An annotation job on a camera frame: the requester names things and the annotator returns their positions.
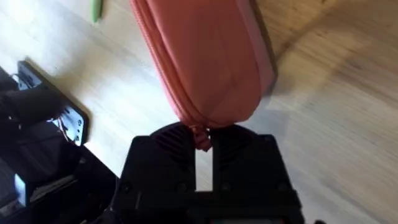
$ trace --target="wire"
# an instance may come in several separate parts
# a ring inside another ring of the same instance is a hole
[[[63,137],[65,138],[65,140],[67,140],[67,142],[69,142],[69,138],[68,138],[68,135],[66,132],[68,129],[66,128],[65,124],[63,123],[61,116],[58,117],[57,122],[58,122],[58,127],[60,128],[60,131],[61,131]]]

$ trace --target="mounting plate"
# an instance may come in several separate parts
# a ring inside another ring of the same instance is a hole
[[[44,76],[37,71],[29,62],[18,62],[19,90],[33,88],[39,84],[44,84],[49,90],[61,95],[64,101],[63,113],[60,115],[65,128],[65,134],[71,142],[81,146],[87,142],[88,135],[88,116],[79,107],[72,103],[57,87],[51,84]],[[58,120],[52,121],[59,128]]]

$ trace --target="green pen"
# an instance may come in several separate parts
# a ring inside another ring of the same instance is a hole
[[[91,0],[91,18],[97,22],[101,18],[103,0]]]

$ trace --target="wood grain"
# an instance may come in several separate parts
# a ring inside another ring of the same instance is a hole
[[[276,136],[309,223],[398,223],[398,2],[257,2],[280,74],[243,125]],[[45,70],[90,113],[86,146],[120,174],[134,136],[177,118],[128,1],[105,1],[103,17],[91,23],[89,1],[2,0],[0,66]]]

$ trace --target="wooden surface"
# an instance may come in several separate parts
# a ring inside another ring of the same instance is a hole
[[[398,2],[258,2],[280,77],[244,125],[278,139],[309,223],[398,223]],[[106,1],[99,24],[89,3],[0,1],[0,66],[45,70],[90,113],[86,146],[120,174],[134,136],[177,118],[128,1]]]

